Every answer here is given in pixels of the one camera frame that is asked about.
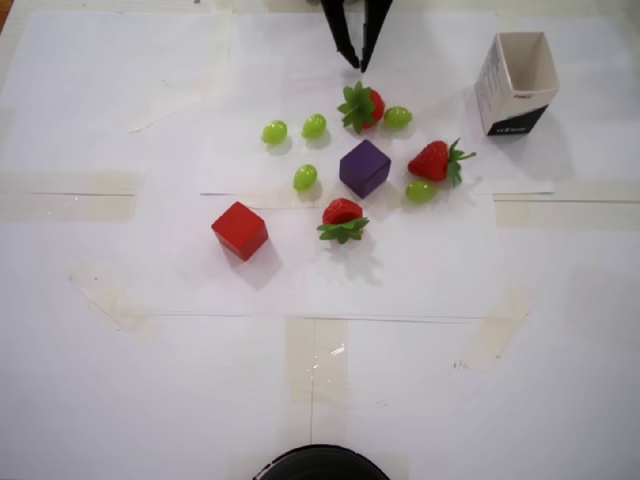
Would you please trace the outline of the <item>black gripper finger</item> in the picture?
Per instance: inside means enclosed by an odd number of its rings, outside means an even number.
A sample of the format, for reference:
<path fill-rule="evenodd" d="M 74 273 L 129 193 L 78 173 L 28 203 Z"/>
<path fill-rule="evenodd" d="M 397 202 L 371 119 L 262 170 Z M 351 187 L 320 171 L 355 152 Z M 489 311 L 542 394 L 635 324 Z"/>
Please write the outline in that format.
<path fill-rule="evenodd" d="M 322 0 L 321 6 L 333 36 L 337 51 L 355 69 L 359 58 L 351 43 L 343 0 Z"/>
<path fill-rule="evenodd" d="M 365 0 L 363 24 L 363 49 L 360 70 L 365 73 L 379 38 L 392 0 Z"/>

